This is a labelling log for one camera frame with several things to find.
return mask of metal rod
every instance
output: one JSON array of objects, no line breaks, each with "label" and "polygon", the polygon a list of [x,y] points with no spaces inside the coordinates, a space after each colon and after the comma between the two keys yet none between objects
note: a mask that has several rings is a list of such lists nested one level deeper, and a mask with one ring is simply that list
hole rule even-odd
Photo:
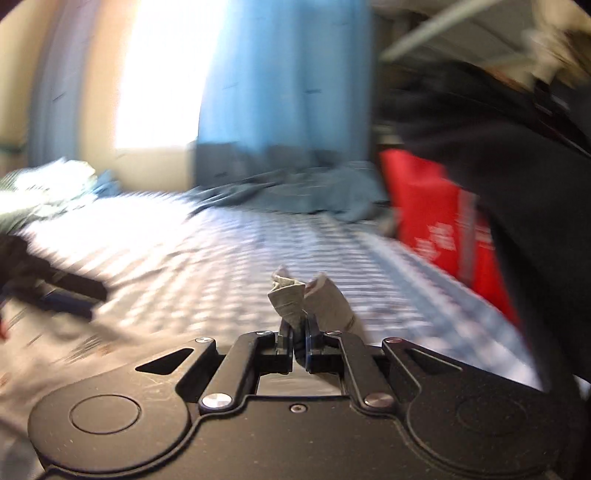
[{"label": "metal rod", "polygon": [[395,61],[439,34],[504,0],[459,0],[423,22],[382,52],[381,61]]}]

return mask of blue blanket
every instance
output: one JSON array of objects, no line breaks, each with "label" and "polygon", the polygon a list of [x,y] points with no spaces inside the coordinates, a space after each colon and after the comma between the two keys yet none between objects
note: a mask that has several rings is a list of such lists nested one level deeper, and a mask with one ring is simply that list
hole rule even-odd
[{"label": "blue blanket", "polygon": [[244,205],[284,213],[330,212],[345,222],[370,218],[375,204],[388,200],[374,166],[352,161],[302,173],[277,170],[185,196],[196,203],[193,214],[212,206]]}]

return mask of beige wall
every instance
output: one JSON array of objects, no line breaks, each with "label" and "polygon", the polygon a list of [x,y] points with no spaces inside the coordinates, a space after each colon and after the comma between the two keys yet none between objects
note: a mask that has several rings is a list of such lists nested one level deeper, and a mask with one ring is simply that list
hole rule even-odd
[{"label": "beige wall", "polygon": [[184,191],[191,183],[188,150],[115,149],[118,88],[137,6],[138,0],[102,2],[86,65],[80,159],[98,172],[113,170],[127,190]]},{"label": "beige wall", "polygon": [[[27,142],[35,70],[61,0],[24,0],[0,21],[0,144]],[[23,166],[23,155],[0,154],[0,176]]]}]

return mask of crumpled bedding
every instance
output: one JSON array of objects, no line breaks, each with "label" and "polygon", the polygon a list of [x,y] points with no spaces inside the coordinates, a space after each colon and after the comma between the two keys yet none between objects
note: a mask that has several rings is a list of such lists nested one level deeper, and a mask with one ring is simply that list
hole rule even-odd
[{"label": "crumpled bedding", "polygon": [[0,233],[118,193],[109,172],[97,177],[94,168],[77,160],[60,158],[42,167],[11,172],[0,179]]}]

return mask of gray cloth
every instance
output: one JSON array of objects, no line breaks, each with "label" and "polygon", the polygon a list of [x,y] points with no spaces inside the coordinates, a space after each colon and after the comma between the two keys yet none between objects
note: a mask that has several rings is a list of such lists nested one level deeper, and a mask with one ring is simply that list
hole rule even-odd
[{"label": "gray cloth", "polygon": [[290,278],[285,267],[272,275],[269,300],[281,318],[300,329],[304,315],[313,314],[323,332],[341,330],[358,335],[367,343],[361,321],[334,282],[324,273],[304,284]]},{"label": "gray cloth", "polygon": [[284,170],[185,194],[196,202],[193,214],[212,206],[244,205],[284,213],[330,212],[345,222],[371,218],[375,204],[388,200],[373,165],[352,161],[303,173]]}]

